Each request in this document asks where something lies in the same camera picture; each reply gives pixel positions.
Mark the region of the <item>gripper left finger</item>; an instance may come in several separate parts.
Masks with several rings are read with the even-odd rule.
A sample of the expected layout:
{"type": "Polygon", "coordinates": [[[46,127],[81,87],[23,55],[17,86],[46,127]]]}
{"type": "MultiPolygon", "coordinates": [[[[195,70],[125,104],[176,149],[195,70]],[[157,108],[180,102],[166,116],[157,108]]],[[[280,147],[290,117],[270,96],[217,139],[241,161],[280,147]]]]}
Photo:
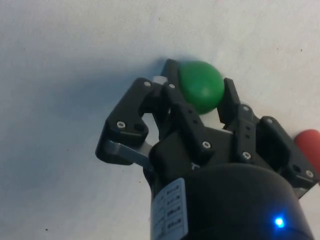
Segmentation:
{"type": "Polygon", "coordinates": [[[187,150],[197,164],[206,164],[215,154],[204,124],[195,108],[184,99],[180,88],[180,64],[167,59],[161,76],[165,83],[137,78],[105,120],[95,155],[109,164],[133,163],[148,171],[154,166],[149,154],[152,146],[145,140],[149,129],[143,115],[153,115],[160,141],[171,133],[182,137],[182,149],[187,150]]]}

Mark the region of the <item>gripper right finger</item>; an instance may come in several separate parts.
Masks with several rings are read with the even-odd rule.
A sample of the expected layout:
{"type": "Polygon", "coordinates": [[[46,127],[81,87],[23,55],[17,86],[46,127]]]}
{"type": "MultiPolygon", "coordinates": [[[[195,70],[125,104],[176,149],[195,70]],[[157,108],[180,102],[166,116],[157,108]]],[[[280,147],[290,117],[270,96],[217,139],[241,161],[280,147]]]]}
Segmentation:
{"type": "Polygon", "coordinates": [[[223,83],[217,111],[224,130],[233,133],[232,150],[237,160],[282,176],[301,198],[320,182],[315,167],[274,117],[257,117],[240,101],[234,81],[225,78],[223,83]]]}

